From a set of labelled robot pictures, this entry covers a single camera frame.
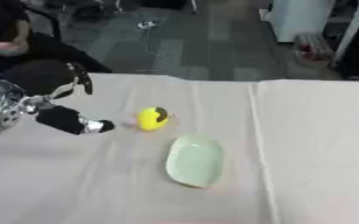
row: person's arm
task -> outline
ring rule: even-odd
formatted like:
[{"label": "person's arm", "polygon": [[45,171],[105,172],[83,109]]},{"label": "person's arm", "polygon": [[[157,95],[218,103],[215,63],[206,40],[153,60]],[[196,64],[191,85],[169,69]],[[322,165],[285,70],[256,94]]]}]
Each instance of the person's arm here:
[{"label": "person's arm", "polygon": [[18,29],[18,35],[13,39],[13,43],[16,45],[22,45],[27,41],[30,34],[30,23],[26,20],[18,20],[16,23]]},{"label": "person's arm", "polygon": [[2,0],[6,5],[7,11],[15,18],[18,35],[12,41],[17,45],[22,45],[27,41],[30,34],[30,19],[25,13],[20,0]]}]

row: person's hand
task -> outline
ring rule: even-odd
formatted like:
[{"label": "person's hand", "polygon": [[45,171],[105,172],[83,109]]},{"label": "person's hand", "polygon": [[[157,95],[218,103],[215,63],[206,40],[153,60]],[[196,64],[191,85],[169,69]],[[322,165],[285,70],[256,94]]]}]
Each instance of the person's hand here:
[{"label": "person's hand", "polygon": [[27,37],[18,35],[17,37],[15,37],[15,38],[12,40],[12,43],[13,43],[15,46],[28,45],[28,43],[27,43]]},{"label": "person's hand", "polygon": [[28,52],[30,46],[28,45],[27,38],[24,36],[17,36],[12,40],[12,44],[17,46],[19,49],[23,49],[25,53]]}]

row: yellow toy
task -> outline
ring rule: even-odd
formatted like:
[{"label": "yellow toy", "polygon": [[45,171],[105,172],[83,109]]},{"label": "yellow toy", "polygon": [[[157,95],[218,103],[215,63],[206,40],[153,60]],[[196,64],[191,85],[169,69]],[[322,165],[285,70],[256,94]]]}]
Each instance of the yellow toy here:
[{"label": "yellow toy", "polygon": [[147,108],[137,115],[138,127],[142,130],[157,130],[165,126],[169,115],[163,108]]}]

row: black office chair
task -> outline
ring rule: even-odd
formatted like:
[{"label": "black office chair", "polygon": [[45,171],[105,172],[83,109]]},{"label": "black office chair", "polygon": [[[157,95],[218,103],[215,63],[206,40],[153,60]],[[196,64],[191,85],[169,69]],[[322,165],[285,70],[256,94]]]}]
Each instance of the black office chair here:
[{"label": "black office chair", "polygon": [[38,14],[44,18],[47,18],[50,21],[53,37],[57,40],[62,40],[62,34],[60,29],[60,22],[57,17],[49,12],[45,12],[39,9],[35,9],[29,5],[24,4],[24,8],[26,11],[30,11],[32,13]]}]

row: light green plate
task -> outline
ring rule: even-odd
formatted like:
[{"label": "light green plate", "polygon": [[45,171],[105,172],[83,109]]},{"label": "light green plate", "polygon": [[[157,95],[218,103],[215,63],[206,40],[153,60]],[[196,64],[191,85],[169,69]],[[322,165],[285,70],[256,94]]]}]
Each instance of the light green plate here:
[{"label": "light green plate", "polygon": [[208,187],[222,175],[223,149],[203,136],[182,136],[173,144],[165,168],[181,184]]}]

